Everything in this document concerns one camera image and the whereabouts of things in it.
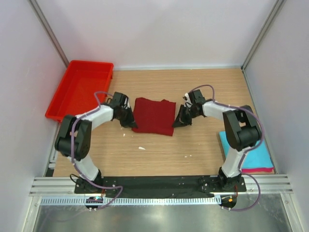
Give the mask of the dark red t-shirt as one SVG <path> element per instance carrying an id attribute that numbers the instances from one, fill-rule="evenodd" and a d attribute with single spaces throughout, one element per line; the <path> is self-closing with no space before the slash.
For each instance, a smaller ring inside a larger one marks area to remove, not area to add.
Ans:
<path id="1" fill-rule="evenodd" d="M 172 136 L 174 133 L 172 124 L 175 119 L 175 111 L 175 102 L 136 98 L 133 116 L 138 127 L 132 130 L 136 133 Z"/>

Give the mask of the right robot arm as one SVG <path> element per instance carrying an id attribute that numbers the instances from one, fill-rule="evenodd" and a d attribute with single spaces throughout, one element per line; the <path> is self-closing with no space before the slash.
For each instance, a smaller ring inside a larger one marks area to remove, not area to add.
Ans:
<path id="1" fill-rule="evenodd" d="M 256 149 L 263 140 L 259 120 L 250 106 L 236 107 L 219 103 L 215 99 L 207 100 L 199 89 L 185 93 L 183 98 L 185 103 L 180 106 L 172 124 L 174 128 L 189 126 L 192 119 L 198 116 L 223 121 L 230 148 L 215 183 L 222 191 L 233 189 L 242 176 L 241 167 L 247 153 Z"/>

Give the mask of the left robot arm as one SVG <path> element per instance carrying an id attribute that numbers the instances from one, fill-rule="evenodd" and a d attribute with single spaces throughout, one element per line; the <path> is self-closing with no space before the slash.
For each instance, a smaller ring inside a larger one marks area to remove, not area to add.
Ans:
<path id="1" fill-rule="evenodd" d="M 92 131 L 115 119 L 123 128 L 136 128 L 137 123 L 127 95 L 98 91 L 94 96 L 97 107 L 79 115 L 64 116 L 56 137 L 55 150 L 71 161 L 79 178 L 86 182 L 85 187 L 91 193 L 98 193 L 101 189 L 117 187 L 103 185 L 101 171 L 89 155 Z"/>

